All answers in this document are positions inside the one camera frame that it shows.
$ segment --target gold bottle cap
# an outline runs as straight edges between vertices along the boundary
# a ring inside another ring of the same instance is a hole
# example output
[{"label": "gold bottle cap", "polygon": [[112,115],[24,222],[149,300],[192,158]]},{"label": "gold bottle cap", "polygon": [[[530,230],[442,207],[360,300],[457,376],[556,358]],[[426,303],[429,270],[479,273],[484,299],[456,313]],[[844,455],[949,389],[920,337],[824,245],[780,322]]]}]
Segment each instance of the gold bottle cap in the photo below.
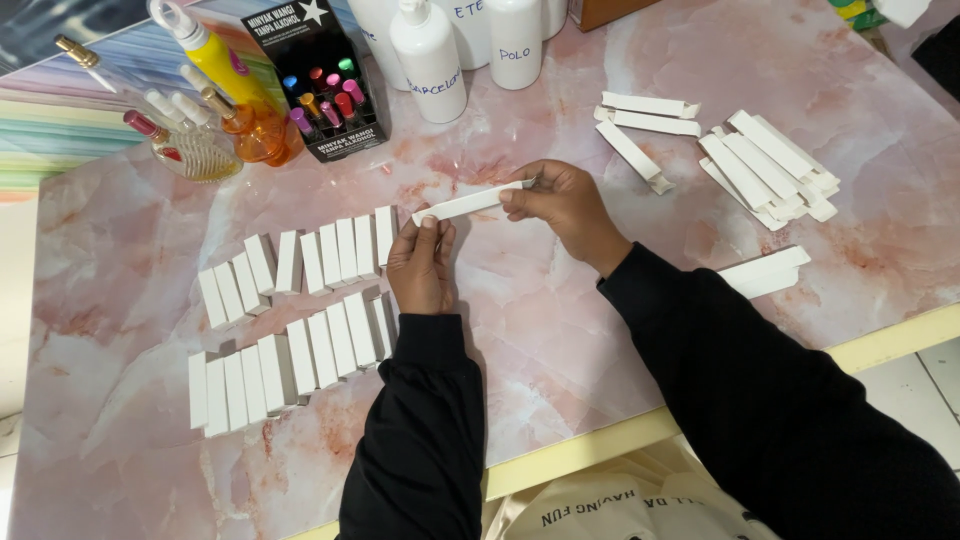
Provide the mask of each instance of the gold bottle cap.
[{"label": "gold bottle cap", "polygon": [[213,86],[208,86],[201,90],[200,97],[204,98],[204,101],[206,101],[207,105],[210,105],[211,109],[216,110],[217,114],[220,114],[227,120],[237,115],[237,108],[227,101],[227,98],[220,95],[220,92]]},{"label": "gold bottle cap", "polygon": [[317,97],[312,93],[307,92],[300,97],[300,104],[307,109],[310,114],[314,116],[320,116],[320,108],[317,107]]},{"label": "gold bottle cap", "polygon": [[81,67],[93,67],[100,62],[100,57],[97,56],[97,53],[63,34],[57,34],[54,42],[59,48],[66,51],[66,54],[69,55],[70,58],[77,61]]}]

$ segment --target hand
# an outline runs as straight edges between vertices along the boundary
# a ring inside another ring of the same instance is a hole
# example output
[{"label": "hand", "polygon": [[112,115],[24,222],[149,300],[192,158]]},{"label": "hand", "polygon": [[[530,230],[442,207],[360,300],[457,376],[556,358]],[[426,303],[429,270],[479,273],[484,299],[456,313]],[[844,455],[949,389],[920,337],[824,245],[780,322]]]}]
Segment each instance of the hand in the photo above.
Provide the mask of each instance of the hand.
[{"label": "hand", "polygon": [[590,174],[569,163],[540,160],[514,171],[507,182],[542,173],[533,189],[504,189],[503,209],[510,221],[538,217],[560,237],[570,256],[608,278],[634,248],[617,230]]},{"label": "hand", "polygon": [[[417,211],[428,209],[423,203]],[[387,280],[400,313],[438,315],[453,309],[450,252],[457,228],[428,215],[421,227],[408,219],[396,236],[387,258]]]}]

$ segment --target star logo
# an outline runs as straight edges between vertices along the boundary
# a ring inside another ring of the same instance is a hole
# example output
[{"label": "star logo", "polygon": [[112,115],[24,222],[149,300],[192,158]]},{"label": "star logo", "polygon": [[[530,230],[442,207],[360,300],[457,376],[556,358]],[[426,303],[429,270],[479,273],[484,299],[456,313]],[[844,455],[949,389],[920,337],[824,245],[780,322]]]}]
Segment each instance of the star logo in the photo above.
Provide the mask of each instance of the star logo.
[{"label": "star logo", "polygon": [[300,3],[303,6],[303,18],[300,22],[305,21],[306,19],[313,19],[317,21],[318,26],[323,26],[324,24],[320,22],[320,16],[324,13],[329,13],[327,10],[323,10],[317,7],[317,0],[310,0],[309,4]]}]

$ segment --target marble tabletop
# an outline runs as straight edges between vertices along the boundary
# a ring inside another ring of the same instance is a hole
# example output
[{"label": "marble tabletop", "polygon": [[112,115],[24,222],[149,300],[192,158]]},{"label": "marble tabletop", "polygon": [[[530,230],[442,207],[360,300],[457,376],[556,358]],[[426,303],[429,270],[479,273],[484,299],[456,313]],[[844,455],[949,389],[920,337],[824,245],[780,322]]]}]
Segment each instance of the marble tabletop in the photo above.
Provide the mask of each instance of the marble tabletop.
[{"label": "marble tabletop", "polygon": [[[500,89],[488,68],[465,81],[468,108],[446,125],[385,92],[392,139],[329,164],[304,152],[194,185],[139,145],[43,183],[12,540],[278,539],[336,519],[378,377],[203,439],[188,428],[186,356],[248,346],[362,285],[275,298],[220,332],[198,270],[253,233],[276,242],[388,204],[405,220],[422,200],[502,183],[530,160],[585,168],[616,224],[683,269],[804,246],[813,261],[800,283],[754,304],[809,347],[960,299],[960,125],[827,2],[664,0],[588,34],[567,23],[528,88]],[[770,233],[701,170],[693,138],[630,131],[677,184],[656,195],[593,129],[605,89],[703,103],[707,129],[739,109],[762,114],[843,179],[830,199],[839,214]],[[499,209],[456,224],[488,464],[662,405],[595,273],[545,225]]]}]

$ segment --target white bottle cap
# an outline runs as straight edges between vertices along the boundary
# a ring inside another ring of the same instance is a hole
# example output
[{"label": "white bottle cap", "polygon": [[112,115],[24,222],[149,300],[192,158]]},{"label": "white bottle cap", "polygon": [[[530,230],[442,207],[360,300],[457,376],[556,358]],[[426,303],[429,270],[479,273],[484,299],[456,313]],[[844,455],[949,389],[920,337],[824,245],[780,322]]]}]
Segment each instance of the white bottle cap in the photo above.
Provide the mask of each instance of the white bottle cap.
[{"label": "white bottle cap", "polygon": [[430,7],[426,0],[400,0],[400,12],[410,26],[419,26],[430,18]]},{"label": "white bottle cap", "polygon": [[177,109],[183,111],[194,124],[202,126],[210,120],[210,111],[197,105],[197,102],[183,95],[183,92],[177,90],[170,94],[170,101],[174,102]]},{"label": "white bottle cap", "polygon": [[206,27],[173,0],[147,0],[147,11],[156,24],[166,29],[185,51],[196,51],[206,45],[210,38]]},{"label": "white bottle cap", "polygon": [[156,88],[150,88],[144,92],[143,98],[147,100],[147,103],[156,107],[164,116],[174,122],[179,124],[183,120],[186,120],[186,114],[183,114],[182,110],[174,107],[174,104],[170,103],[170,100],[164,97]]},{"label": "white bottle cap", "polygon": [[177,68],[177,71],[180,73],[180,76],[186,79],[186,82],[190,83],[193,89],[198,92],[204,91],[204,88],[208,86],[213,86],[213,83],[211,83],[199,69],[189,63],[182,63],[180,67]]}]

